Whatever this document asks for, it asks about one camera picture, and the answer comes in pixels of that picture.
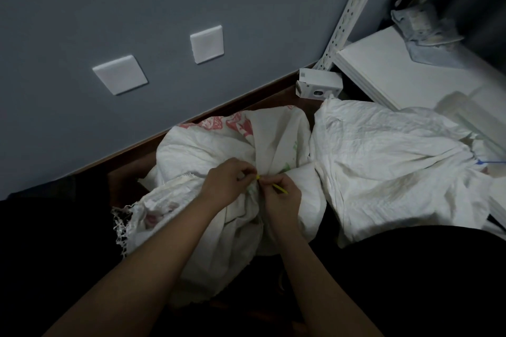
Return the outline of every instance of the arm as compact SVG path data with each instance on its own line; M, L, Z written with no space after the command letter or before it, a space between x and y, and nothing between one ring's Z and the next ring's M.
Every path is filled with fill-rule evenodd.
M277 193L278 184L288 194ZM287 175L263 177L266 211L288 278L313 336L370 335L381 332L327 272L299 231L301 193Z
M241 171L246 176L238 181ZM45 336L147 335L211 220L255 177L251 164L234 158L211 169L197 198L102 278Z

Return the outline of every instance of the white sack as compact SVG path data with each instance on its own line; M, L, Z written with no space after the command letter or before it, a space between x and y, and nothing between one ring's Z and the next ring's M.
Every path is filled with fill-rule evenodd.
M183 210L198 194L209 169L231 157L248 161L261 175L286 172L302 191L301 230L307 240L313 239L326 201L309 163L310 136L306 115L293 106L242 111L174 127L158 146L156 166L140 180L152 191L127 209L132 219L118 229L126 253ZM259 200L254 182L216 215L183 270L170 298L172 305L207 300L223 290L255 254L277 253Z
M326 198L351 242L404 226L480 229L487 219L491 178L473 154L482 141L431 110L327 99L310 144Z

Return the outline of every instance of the hand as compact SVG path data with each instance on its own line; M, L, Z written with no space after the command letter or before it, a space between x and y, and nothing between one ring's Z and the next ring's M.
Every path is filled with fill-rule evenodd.
M288 194L279 192L272 184L284 188ZM276 238L286 232L300 232L299 206L302 194L287 175L262 176L260 186L264 191L265 209Z
M241 172L245 176L239 179ZM199 197L205 198L218 213L233 203L255 179L256 168L233 157L209 170Z

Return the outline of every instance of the gray wall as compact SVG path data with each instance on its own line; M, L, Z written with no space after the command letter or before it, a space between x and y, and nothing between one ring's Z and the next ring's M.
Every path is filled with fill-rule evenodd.
M316 61L346 1L0 0L0 198ZM218 24L225 55L196 65L189 34ZM128 54L149 84L113 96L92 67Z

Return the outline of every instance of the white electrical outlet cover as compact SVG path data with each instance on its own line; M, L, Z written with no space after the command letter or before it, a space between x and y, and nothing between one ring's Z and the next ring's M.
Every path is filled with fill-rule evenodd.
M223 28L217 26L190 35L191 49L195 63L214 59L225 53L223 49Z
M133 55L93 67L93 71L114 95L148 83Z

